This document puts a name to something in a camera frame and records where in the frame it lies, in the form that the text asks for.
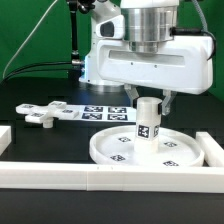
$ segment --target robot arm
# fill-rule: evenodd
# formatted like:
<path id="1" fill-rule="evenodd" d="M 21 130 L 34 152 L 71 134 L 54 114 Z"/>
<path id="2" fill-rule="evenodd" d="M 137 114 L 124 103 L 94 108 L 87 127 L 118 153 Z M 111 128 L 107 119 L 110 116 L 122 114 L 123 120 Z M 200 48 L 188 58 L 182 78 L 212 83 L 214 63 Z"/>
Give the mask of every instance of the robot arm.
<path id="1" fill-rule="evenodd" d="M 213 40 L 175 35 L 179 0 L 122 0 L 120 8 L 109 0 L 78 4 L 94 8 L 88 81 L 97 84 L 97 74 L 99 83 L 124 83 L 131 100 L 138 97 L 133 86 L 163 89 L 165 115 L 176 92 L 200 94 L 212 85 Z"/>

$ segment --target white round tray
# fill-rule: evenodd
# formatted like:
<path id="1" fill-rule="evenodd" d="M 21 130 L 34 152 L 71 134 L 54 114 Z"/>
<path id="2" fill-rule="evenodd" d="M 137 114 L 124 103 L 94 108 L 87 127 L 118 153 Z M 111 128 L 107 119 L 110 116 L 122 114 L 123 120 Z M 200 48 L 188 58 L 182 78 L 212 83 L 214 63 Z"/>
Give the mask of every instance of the white round tray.
<path id="1" fill-rule="evenodd" d="M 90 140 L 90 156 L 98 164 L 132 166 L 202 166 L 204 152 L 180 132 L 160 128 L 156 153 L 134 151 L 136 126 L 105 129 Z"/>

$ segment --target black cable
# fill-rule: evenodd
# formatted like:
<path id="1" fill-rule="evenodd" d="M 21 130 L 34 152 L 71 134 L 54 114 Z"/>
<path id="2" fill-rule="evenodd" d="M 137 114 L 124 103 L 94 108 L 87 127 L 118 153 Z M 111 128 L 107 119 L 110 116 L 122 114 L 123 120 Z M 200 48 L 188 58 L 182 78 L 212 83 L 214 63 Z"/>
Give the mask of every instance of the black cable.
<path id="1" fill-rule="evenodd" d="M 34 67 L 53 66 L 53 65 L 71 65 L 71 64 L 72 64 L 72 62 L 70 62 L 70 61 L 56 61 L 56 62 L 34 63 L 34 64 L 29 64 L 29 65 L 25 65 L 25 66 L 19 67 L 19 68 L 15 69 L 15 70 L 11 71 L 8 75 L 11 75 L 12 73 L 23 71 L 23 70 L 26 70 L 26 69 L 29 69 L 29 68 L 34 68 Z"/>
<path id="2" fill-rule="evenodd" d="M 19 71 L 19 72 L 16 72 L 16 73 L 6 76 L 0 82 L 0 84 L 7 82 L 10 78 L 17 76 L 19 74 L 25 74 L 25 73 L 31 73 L 31 72 L 57 72 L 57 71 L 68 71 L 68 70 L 74 70 L 74 69 L 73 68 L 60 68 L 60 69 L 36 69 L 36 70 L 28 70 L 28 71 Z"/>
<path id="3" fill-rule="evenodd" d="M 210 55 L 210 57 L 208 58 L 208 60 L 210 60 L 215 54 L 216 54 L 216 50 L 217 50 L 217 41 L 215 36 L 208 32 L 208 31 L 204 31 L 202 29 L 198 29 L 198 28 L 179 28 L 179 27 L 173 27 L 170 30 L 170 34 L 172 36 L 198 36 L 198 35 L 207 35 L 209 37 L 212 38 L 213 41 L 213 50 L 212 53 Z"/>
<path id="4" fill-rule="evenodd" d="M 206 34 L 207 36 L 211 37 L 212 41 L 213 41 L 213 51 L 211 53 L 211 56 L 208 58 L 208 60 L 209 60 L 216 54 L 216 51 L 217 51 L 217 40 L 216 40 L 215 36 L 213 35 L 213 33 L 210 33 L 208 31 L 204 31 L 204 30 L 202 30 L 201 32 L 203 34 Z"/>

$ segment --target qr-like marker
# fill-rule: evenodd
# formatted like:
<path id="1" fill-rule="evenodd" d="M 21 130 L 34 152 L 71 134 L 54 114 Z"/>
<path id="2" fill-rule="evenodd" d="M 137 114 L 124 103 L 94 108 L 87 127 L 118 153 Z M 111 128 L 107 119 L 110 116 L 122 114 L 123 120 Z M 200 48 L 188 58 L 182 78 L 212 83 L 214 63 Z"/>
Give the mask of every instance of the qr-like marker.
<path id="1" fill-rule="evenodd" d="M 158 134 L 159 134 L 159 125 L 155 126 L 154 137 L 158 136 Z"/>
<path id="2" fill-rule="evenodd" d="M 127 108 L 125 107 L 109 107 L 109 113 L 125 114 L 127 113 Z"/>
<path id="3" fill-rule="evenodd" d="M 173 147 L 176 147 L 177 146 L 177 144 L 175 144 L 173 142 L 166 142 L 166 143 L 164 143 L 164 145 L 166 145 L 166 146 L 168 146 L 170 148 L 173 148 Z"/>
<path id="4" fill-rule="evenodd" d="M 24 105 L 22 108 L 26 108 L 26 109 L 30 109 L 30 108 L 33 108 L 34 106 L 32 105 Z"/>
<path id="5" fill-rule="evenodd" d="M 85 107 L 84 109 L 85 112 L 103 112 L 103 107 Z"/>
<path id="6" fill-rule="evenodd" d="M 165 163 L 163 163 L 165 166 L 179 166 L 177 163 L 173 162 L 173 161 L 167 161 Z"/>
<path id="7" fill-rule="evenodd" d="M 31 114 L 32 117 L 42 117 L 44 116 L 44 114 L 38 114 L 38 113 L 34 113 L 34 114 Z"/>
<path id="8" fill-rule="evenodd" d="M 112 156 L 112 157 L 110 157 L 110 158 L 113 159 L 114 161 L 117 161 L 117 162 L 120 162 L 120 161 L 125 160 L 125 158 L 122 157 L 122 156 L 120 156 L 120 155 Z"/>
<path id="9" fill-rule="evenodd" d="M 118 140 L 121 142 L 130 142 L 131 141 L 131 139 L 129 139 L 127 137 L 122 137 L 122 138 L 119 138 Z"/>
<path id="10" fill-rule="evenodd" d="M 51 106 L 61 106 L 62 103 L 60 103 L 60 102 L 53 102 L 53 103 L 51 103 L 50 105 L 51 105 Z"/>
<path id="11" fill-rule="evenodd" d="M 73 112 L 73 110 L 63 110 L 62 112 L 65 114 L 71 114 Z"/>
<path id="12" fill-rule="evenodd" d="M 108 118 L 109 121 L 127 121 L 128 116 L 127 115 L 119 115 L 119 114 L 109 114 Z"/>
<path id="13" fill-rule="evenodd" d="M 102 120 L 103 115 L 102 114 L 87 114 L 84 113 L 82 115 L 82 119 L 85 120 Z"/>
<path id="14" fill-rule="evenodd" d="M 149 138 L 149 127 L 142 125 L 138 126 L 138 136 L 143 138 Z"/>

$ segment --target black table surface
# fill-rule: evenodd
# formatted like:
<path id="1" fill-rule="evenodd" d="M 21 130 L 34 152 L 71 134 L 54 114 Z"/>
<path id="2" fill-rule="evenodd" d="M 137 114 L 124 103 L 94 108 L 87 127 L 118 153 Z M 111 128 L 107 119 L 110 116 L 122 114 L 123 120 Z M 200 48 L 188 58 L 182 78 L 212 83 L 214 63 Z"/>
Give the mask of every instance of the black table surface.
<path id="1" fill-rule="evenodd" d="M 162 98 L 160 90 L 138 88 Z M 67 79 L 15 78 L 0 86 L 0 125 L 12 127 L 1 161 L 93 163 L 89 140 L 98 131 L 127 123 L 59 121 L 54 128 L 29 124 L 15 112 L 22 103 L 129 106 L 125 93 L 97 93 Z M 224 103 L 209 93 L 178 94 L 162 127 L 195 137 L 207 131 L 224 146 Z M 0 223 L 224 223 L 223 194 L 0 190 Z"/>

